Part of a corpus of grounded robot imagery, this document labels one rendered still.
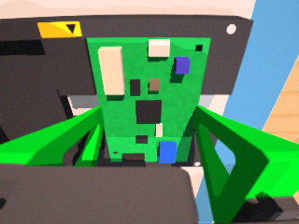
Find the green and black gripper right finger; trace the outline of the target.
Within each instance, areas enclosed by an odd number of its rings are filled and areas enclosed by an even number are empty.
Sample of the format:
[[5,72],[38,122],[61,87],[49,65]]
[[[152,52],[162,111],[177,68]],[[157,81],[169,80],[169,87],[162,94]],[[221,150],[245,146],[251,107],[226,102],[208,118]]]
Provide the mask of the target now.
[[[196,106],[194,129],[214,223],[230,223],[244,202],[299,190],[299,144]],[[209,132],[235,155],[229,174]]]

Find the green circuit board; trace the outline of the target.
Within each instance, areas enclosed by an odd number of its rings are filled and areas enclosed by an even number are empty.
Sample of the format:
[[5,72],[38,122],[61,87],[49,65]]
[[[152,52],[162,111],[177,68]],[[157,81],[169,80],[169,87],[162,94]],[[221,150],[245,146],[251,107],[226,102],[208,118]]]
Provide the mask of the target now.
[[187,161],[210,37],[87,43],[111,161]]

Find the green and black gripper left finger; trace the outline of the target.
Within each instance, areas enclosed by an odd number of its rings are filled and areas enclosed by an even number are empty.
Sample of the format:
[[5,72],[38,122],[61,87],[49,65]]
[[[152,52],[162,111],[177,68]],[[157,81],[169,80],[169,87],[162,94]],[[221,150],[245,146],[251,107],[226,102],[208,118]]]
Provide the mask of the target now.
[[99,105],[72,119],[0,145],[0,162],[63,166],[65,152],[90,131],[74,166],[96,167],[104,123],[102,107]]

